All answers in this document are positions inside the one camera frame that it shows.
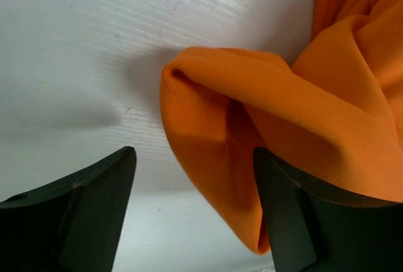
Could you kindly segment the orange trousers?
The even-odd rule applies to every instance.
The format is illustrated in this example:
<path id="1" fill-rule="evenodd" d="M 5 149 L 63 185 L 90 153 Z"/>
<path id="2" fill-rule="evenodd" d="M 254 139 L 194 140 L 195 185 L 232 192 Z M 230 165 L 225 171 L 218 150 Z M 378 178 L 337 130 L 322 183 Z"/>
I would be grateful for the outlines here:
<path id="1" fill-rule="evenodd" d="M 256 254 L 270 244 L 255 147 L 340 188 L 402 201 L 402 0 L 316 0 L 312 41 L 293 65 L 187 48 L 163 68 L 159 97 L 177 160 Z"/>

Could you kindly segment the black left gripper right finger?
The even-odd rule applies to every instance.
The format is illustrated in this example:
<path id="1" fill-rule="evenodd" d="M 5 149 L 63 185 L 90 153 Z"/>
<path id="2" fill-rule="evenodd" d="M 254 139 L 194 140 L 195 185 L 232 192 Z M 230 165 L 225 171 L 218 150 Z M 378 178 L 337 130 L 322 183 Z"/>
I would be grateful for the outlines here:
<path id="1" fill-rule="evenodd" d="M 339 188 L 261 147 L 253 168 L 275 270 L 402 270 L 401 203 Z"/>

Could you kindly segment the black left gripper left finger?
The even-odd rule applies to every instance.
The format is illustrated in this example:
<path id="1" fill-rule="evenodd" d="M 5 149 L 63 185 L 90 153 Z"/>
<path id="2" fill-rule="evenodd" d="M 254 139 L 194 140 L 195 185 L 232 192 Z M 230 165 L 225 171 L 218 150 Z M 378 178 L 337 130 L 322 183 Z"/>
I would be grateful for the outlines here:
<path id="1" fill-rule="evenodd" d="M 1 271 L 111 271 L 136 162 L 123 147 L 1 202 Z"/>

